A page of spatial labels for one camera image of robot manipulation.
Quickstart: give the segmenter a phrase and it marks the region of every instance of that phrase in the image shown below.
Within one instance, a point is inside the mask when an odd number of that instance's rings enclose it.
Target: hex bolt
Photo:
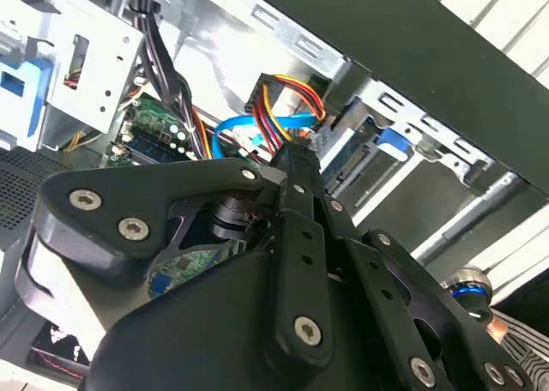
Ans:
[[[256,174],[254,174],[250,170],[243,169],[241,172],[242,172],[242,175],[244,175],[244,177],[248,179],[256,179]]]
[[[505,365],[505,370],[507,371],[507,374],[509,374],[509,376],[513,379],[513,381],[518,384],[519,387],[524,387],[524,380],[522,380],[521,376],[519,376],[513,368]]]
[[[436,384],[435,375],[431,367],[421,358],[414,357],[410,360],[410,368],[415,377],[428,388],[433,388]]]
[[[138,218],[125,218],[118,223],[118,232],[130,241],[142,241],[148,237],[148,225]]]
[[[296,183],[293,185],[293,188],[298,191],[300,194],[305,193],[305,188],[303,188],[301,185],[297,185]]]
[[[298,316],[293,323],[295,334],[308,346],[317,346],[323,338],[317,323],[308,316]]]
[[[484,369],[486,370],[486,373],[490,376],[490,378],[497,384],[497,385],[505,385],[504,376],[502,376],[501,372],[496,368],[496,366],[492,363],[485,363]]]
[[[99,194],[89,189],[77,189],[69,194],[70,204],[82,211],[94,211],[101,206],[103,201]]]
[[[335,211],[343,211],[343,206],[340,204],[339,201],[336,201],[336,200],[332,200],[329,202],[329,205],[332,206],[332,208],[335,210]]]
[[[381,244],[387,245],[388,247],[391,245],[391,240],[386,235],[377,234],[377,238],[379,239],[379,241],[381,241]]]

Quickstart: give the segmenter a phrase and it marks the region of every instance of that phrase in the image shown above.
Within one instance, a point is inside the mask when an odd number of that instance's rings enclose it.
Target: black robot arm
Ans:
[[[181,247],[231,239],[245,252],[154,300],[139,296]],[[74,298],[40,274],[46,256]],[[359,235],[325,196],[315,154],[293,143],[270,167],[218,159],[51,177],[16,282],[39,313],[85,303],[86,321],[105,330],[91,338],[83,314],[73,324],[94,354],[85,391],[532,389],[390,235]]]

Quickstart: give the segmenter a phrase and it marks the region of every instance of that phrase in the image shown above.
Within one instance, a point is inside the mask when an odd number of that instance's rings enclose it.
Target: black cable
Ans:
[[[190,133],[190,141],[196,157],[206,159],[206,144],[196,132],[198,122],[193,113],[189,84],[173,68],[172,59],[160,37],[160,31],[154,19],[154,4],[148,0],[130,0],[130,7],[135,11],[134,27],[145,36],[140,53],[145,74],[160,96],[161,102],[184,122]]]

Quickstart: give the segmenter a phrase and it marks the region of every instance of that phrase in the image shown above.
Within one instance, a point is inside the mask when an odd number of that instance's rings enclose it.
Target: circuit board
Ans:
[[[223,244],[203,245],[199,250],[163,262],[151,270],[148,277],[148,295],[156,298],[165,294],[230,256],[237,255],[244,248],[245,243],[236,240]]]
[[[183,123],[155,99],[139,100],[132,126],[179,153],[185,153],[190,148],[189,132]]]
[[[127,110],[102,166],[162,164],[190,159],[190,136],[171,112],[148,96]]]

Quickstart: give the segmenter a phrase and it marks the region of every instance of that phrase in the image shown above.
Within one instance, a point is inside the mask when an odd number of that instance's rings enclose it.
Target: mesh panel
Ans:
[[[37,190],[37,183],[0,170],[0,226],[16,228],[33,211]]]
[[[67,170],[43,154],[29,153],[20,147],[10,152],[0,150],[0,245],[4,245],[5,238],[10,239],[1,231],[15,230],[32,213],[42,181]]]
[[[16,149],[12,152],[1,152],[0,160],[16,166],[34,176],[44,179],[53,172],[67,171],[64,165],[53,161],[39,153],[26,153]]]

